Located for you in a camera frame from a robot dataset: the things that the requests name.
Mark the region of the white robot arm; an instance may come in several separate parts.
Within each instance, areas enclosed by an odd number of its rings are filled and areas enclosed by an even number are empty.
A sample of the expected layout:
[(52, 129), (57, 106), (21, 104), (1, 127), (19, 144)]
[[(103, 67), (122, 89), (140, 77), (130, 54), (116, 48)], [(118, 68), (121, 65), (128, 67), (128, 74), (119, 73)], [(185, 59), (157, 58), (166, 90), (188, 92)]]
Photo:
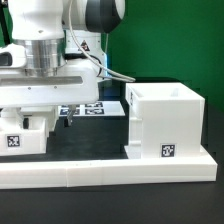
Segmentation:
[(125, 0), (9, 0), (13, 42), (0, 48), (0, 121), (27, 126), (38, 110), (98, 100), (95, 59), (67, 59), (66, 29), (109, 33)]

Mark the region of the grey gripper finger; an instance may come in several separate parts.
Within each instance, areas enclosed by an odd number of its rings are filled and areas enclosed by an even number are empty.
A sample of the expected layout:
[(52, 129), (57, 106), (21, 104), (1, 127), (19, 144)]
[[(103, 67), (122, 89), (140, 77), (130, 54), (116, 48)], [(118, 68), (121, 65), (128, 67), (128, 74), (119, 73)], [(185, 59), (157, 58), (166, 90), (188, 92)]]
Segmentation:
[(76, 112), (76, 105), (69, 105), (68, 106), (68, 114), (67, 117), (65, 119), (65, 127), (70, 127), (72, 125), (72, 119), (73, 119), (73, 115)]

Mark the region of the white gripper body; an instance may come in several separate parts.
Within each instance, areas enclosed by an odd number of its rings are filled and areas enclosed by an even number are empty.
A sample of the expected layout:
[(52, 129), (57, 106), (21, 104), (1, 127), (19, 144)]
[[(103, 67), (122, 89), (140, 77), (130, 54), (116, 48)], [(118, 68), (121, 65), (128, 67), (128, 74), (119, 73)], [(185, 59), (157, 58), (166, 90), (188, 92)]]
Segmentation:
[(69, 60), (55, 76), (25, 74), (25, 49), (0, 47), (0, 108), (60, 106), (98, 100), (97, 73), (88, 59)]

